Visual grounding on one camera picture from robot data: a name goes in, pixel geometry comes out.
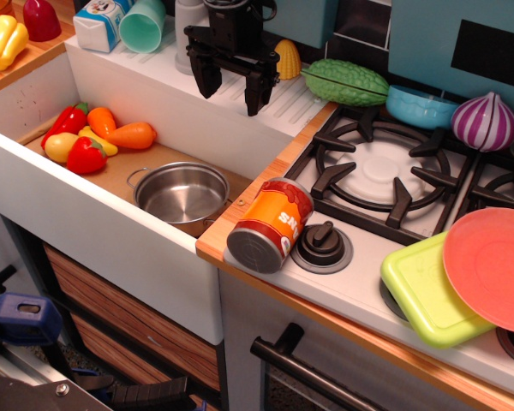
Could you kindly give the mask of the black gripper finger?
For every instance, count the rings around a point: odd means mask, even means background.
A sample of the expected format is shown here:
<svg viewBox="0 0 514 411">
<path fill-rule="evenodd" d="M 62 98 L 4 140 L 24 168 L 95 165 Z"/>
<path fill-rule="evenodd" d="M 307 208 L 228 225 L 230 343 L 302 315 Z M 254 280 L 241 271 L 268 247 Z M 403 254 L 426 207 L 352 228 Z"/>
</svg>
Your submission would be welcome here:
<svg viewBox="0 0 514 411">
<path fill-rule="evenodd" d="M 246 77 L 245 103 L 248 116 L 256 116 L 269 104 L 272 89 L 276 86 L 276 72 L 252 71 Z"/>
<path fill-rule="evenodd" d="M 222 74 L 211 56 L 190 54 L 189 60 L 200 94 L 210 98 L 222 86 Z"/>
</svg>

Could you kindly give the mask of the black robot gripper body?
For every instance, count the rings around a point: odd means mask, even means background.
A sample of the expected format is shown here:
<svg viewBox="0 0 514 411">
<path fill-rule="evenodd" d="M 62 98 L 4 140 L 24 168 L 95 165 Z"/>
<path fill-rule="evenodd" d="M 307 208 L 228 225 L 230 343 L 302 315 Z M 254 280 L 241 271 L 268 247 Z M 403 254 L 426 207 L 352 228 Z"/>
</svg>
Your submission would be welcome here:
<svg viewBox="0 0 514 411">
<path fill-rule="evenodd" d="M 279 55 L 263 39 L 264 23 L 275 18 L 274 1 L 205 1 L 208 26 L 189 26 L 188 56 L 211 56 L 220 70 L 247 77 L 250 72 L 276 72 Z"/>
</svg>

